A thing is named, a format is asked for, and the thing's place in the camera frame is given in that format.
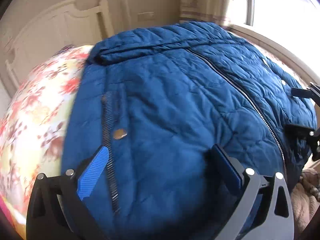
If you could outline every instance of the metal bolt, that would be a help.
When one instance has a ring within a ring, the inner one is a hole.
[[[253,175],[254,174],[254,170],[251,168],[247,168],[245,169],[245,173],[247,173],[248,175]]]
[[[67,176],[72,176],[74,173],[75,173],[75,171],[74,171],[73,169],[68,169],[68,170],[66,171],[66,175],[67,175]]]
[[[277,177],[278,179],[283,179],[283,175],[282,175],[281,172],[277,172],[277,173],[276,173],[276,177]]]
[[[44,178],[44,174],[43,173],[39,173],[37,176],[37,179],[43,179]]]

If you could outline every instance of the floral fabric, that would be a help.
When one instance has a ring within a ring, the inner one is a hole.
[[[68,119],[92,47],[70,48],[36,66],[0,122],[0,207],[24,239],[37,174],[60,174]]]

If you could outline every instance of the wall switch plate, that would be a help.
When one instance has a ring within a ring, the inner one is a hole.
[[[155,12],[138,13],[138,22],[155,20]]]

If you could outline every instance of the quilted fabric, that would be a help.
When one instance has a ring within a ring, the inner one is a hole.
[[[102,144],[101,97],[111,93],[109,129],[128,134],[111,140],[120,210],[112,210],[106,174],[83,200],[111,239],[212,237],[236,201],[212,161],[215,143],[260,174],[284,173],[279,148],[256,110],[188,49],[258,105],[281,143],[289,190],[309,156],[303,141],[285,136],[284,125],[316,128],[313,105],[292,97],[298,82],[246,40],[199,22],[119,33],[96,44],[87,60],[61,171]]]

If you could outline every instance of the pink fabric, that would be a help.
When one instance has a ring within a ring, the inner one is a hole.
[[[5,215],[5,217],[7,218],[7,220],[10,222],[10,224],[13,226],[13,221],[12,221],[12,218],[10,215],[10,211],[7,208],[7,206],[5,205],[1,196],[0,196],[0,209],[2,210],[2,212]]]

